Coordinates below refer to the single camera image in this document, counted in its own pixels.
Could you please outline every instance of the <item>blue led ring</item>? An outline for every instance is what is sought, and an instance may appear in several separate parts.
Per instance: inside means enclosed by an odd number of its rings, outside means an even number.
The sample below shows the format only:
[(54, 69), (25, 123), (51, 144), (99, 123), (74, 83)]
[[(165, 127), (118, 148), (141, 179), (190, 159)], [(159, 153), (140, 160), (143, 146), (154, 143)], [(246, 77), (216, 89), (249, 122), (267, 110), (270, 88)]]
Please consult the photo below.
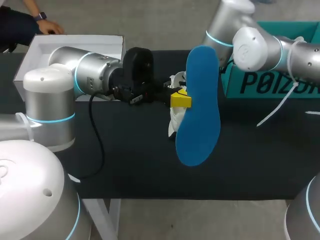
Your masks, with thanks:
[(76, 216), (76, 220), (75, 220), (74, 226), (73, 226), (71, 232), (69, 233), (68, 237), (67, 237), (65, 240), (69, 240), (69, 239), (71, 238), (71, 236), (72, 236), (72, 234), (74, 233), (74, 231), (76, 230), (76, 227), (77, 227), (78, 222), (79, 222), (80, 206), (81, 206), (81, 205), (80, 205), (80, 198), (79, 198), (79, 194), (78, 194), (78, 193), (77, 193), (77, 196), (78, 196), (78, 205), (79, 205), (79, 207), (78, 207), (78, 216)]
[(68, 120), (72, 119), (75, 115), (76, 115), (76, 113), (72, 114), (69, 117), (66, 117), (66, 118), (63, 118), (63, 119), (59, 119), (59, 120), (36, 120), (36, 119), (33, 119), (31, 117), (28, 117), (28, 116), (26, 116), (26, 117), (29, 120), (31, 120), (33, 122), (36, 122), (36, 123), (39, 123), (39, 124), (54, 124), (54, 123), (61, 123), (61, 122), (68, 121)]
[(311, 221), (313, 222), (313, 225), (315, 226), (315, 228), (318, 230), (318, 232), (320, 233), (320, 227), (314, 217), (314, 215), (312, 214), (311, 212), (311, 208), (310, 208), (310, 204), (309, 204), (309, 188), (310, 188), (310, 185), (312, 183), (312, 181), (315, 179), (316, 177), (314, 177), (310, 182), (309, 182), (309, 185), (306, 189), (306, 194), (305, 194), (305, 201), (306, 201), (306, 209), (308, 210), (308, 213), (309, 213), (309, 216), (311, 218)]
[(280, 41), (278, 38), (276, 38), (275, 36), (273, 36), (273, 37), (279, 42), (279, 44), (280, 44), (280, 46), (281, 46), (281, 54), (280, 54), (280, 59), (279, 59), (278, 63), (277, 63), (273, 68), (271, 68), (269, 71), (272, 71), (272, 70), (274, 70), (276, 67), (279, 66), (279, 64), (280, 64), (280, 62), (281, 62), (281, 60), (282, 60), (283, 54), (284, 54), (284, 46), (282, 46), (281, 41)]
[(208, 31), (205, 31), (205, 33), (206, 33), (206, 35), (207, 35), (211, 40), (215, 41), (215, 42), (218, 43), (218, 44), (221, 44), (221, 45), (226, 46), (226, 47), (231, 47), (231, 48), (234, 47), (232, 44), (228, 44), (228, 43), (225, 43), (225, 42), (223, 42), (223, 41), (219, 41), (218, 39), (215, 39), (213, 36), (211, 36), (211, 35), (208, 33)]
[(88, 52), (88, 53), (86, 53), (85, 55), (83, 55), (83, 56), (79, 59), (79, 61), (78, 61), (77, 64), (76, 64), (75, 71), (74, 71), (74, 83), (75, 83), (75, 85), (77, 86), (77, 88), (80, 90), (80, 92), (82, 92), (83, 94), (86, 94), (86, 93), (85, 93), (84, 91), (82, 91), (82, 90), (80, 89), (79, 85), (78, 85), (77, 72), (78, 72), (78, 67), (79, 67), (81, 61), (82, 61), (86, 56), (88, 56), (88, 55), (90, 55), (90, 54), (94, 54), (94, 52)]

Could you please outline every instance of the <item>yellow block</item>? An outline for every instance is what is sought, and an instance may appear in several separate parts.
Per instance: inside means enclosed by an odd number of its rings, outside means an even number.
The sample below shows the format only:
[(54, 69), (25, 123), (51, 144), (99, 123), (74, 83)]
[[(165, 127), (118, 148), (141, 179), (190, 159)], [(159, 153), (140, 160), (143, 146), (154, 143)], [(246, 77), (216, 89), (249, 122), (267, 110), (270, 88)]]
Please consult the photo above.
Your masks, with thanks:
[(190, 96), (187, 96), (187, 92), (184, 89), (179, 90), (171, 94), (170, 101), (171, 108), (182, 107), (182, 108), (191, 108), (192, 99)]

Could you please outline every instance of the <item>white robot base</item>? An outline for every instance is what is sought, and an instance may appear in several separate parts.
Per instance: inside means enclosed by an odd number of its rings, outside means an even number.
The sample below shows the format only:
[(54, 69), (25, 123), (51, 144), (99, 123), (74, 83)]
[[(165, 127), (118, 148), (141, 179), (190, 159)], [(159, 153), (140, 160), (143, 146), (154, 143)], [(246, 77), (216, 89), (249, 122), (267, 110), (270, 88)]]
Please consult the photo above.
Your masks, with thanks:
[(58, 160), (26, 140), (0, 142), (0, 239), (88, 240), (92, 220)]

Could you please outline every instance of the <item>teal box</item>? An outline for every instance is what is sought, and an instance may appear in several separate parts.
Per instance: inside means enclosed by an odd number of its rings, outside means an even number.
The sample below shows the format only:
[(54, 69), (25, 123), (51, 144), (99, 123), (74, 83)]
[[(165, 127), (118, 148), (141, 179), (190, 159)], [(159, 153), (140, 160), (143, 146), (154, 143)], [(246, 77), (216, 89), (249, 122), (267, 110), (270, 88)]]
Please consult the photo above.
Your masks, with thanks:
[[(308, 43), (320, 44), (318, 22), (259, 22), (262, 28), (275, 36), (296, 39), (302, 36)], [(292, 80), (277, 71), (243, 72), (230, 64), (221, 75), (224, 94), (227, 98), (283, 98), (292, 87)], [(315, 84), (300, 82), (290, 98), (320, 98), (320, 88)]]

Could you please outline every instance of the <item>black cable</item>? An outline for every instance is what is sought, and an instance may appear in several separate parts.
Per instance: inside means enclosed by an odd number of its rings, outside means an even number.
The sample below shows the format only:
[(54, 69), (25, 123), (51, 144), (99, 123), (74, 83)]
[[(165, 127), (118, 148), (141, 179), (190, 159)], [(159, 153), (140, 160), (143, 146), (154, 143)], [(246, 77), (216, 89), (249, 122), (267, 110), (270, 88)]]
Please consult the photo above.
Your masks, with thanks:
[(96, 123), (95, 123), (95, 120), (94, 120), (94, 117), (93, 117), (92, 102), (93, 102), (93, 100), (94, 100), (94, 98), (95, 98), (95, 96), (97, 94), (109, 96), (112, 93), (113, 93), (113, 90), (108, 90), (107, 92), (95, 91), (90, 97), (90, 100), (89, 100), (89, 117), (90, 117), (90, 122), (91, 122), (92, 128), (93, 128), (94, 133), (96, 135), (96, 138), (98, 139), (98, 142), (99, 142), (99, 146), (100, 146), (100, 150), (101, 150), (101, 164), (100, 164), (99, 168), (95, 172), (90, 173), (90, 174), (85, 175), (85, 176), (82, 176), (82, 177), (78, 177), (79, 180), (85, 180), (85, 179), (91, 178), (91, 177), (99, 174), (101, 172), (101, 170), (104, 168), (104, 165), (106, 163), (106, 151), (105, 151), (104, 144), (102, 142), (101, 136), (99, 134), (99, 131), (97, 129), (97, 126), (96, 126)]
[(228, 61), (224, 68), (221, 68), (221, 69), (220, 69), (220, 73), (221, 73), (221, 74), (225, 74), (226, 71), (227, 71), (228, 66), (229, 66), (231, 63), (235, 64), (235, 62), (234, 62), (233, 59), (230, 60), (230, 61)]
[(278, 73), (279, 73), (282, 77), (284, 77), (285, 79), (292, 81), (291, 77), (289, 77), (289, 76), (287, 76), (287, 75), (283, 74), (283, 73), (282, 73), (282, 72), (280, 72), (280, 71), (278, 71)]
[(180, 92), (176, 92), (177, 94), (180, 94), (180, 95), (183, 95), (183, 96), (187, 96), (187, 97), (190, 97), (190, 96), (188, 96), (187, 94), (183, 94), (183, 93), (180, 93)]

